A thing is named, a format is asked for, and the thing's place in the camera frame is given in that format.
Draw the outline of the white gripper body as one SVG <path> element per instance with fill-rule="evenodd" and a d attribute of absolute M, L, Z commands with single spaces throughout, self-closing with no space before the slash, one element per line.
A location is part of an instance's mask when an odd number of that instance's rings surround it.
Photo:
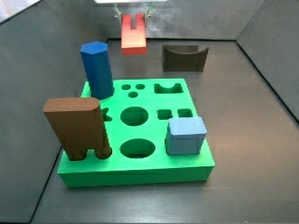
<path fill-rule="evenodd" d="M 93 0 L 97 4 L 135 4 L 167 2 L 167 0 Z"/>

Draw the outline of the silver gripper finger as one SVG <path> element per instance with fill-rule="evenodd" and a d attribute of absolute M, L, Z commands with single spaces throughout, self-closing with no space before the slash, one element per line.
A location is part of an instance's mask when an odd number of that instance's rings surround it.
<path fill-rule="evenodd" d="M 113 3 L 113 7 L 112 7 L 112 10 L 115 12 L 115 18 L 121 21 L 121 11 L 119 10 L 117 8 L 117 3 Z"/>
<path fill-rule="evenodd" d="M 144 21 L 151 17 L 152 8 L 153 8 L 153 4 L 152 3 L 145 3 Z"/>

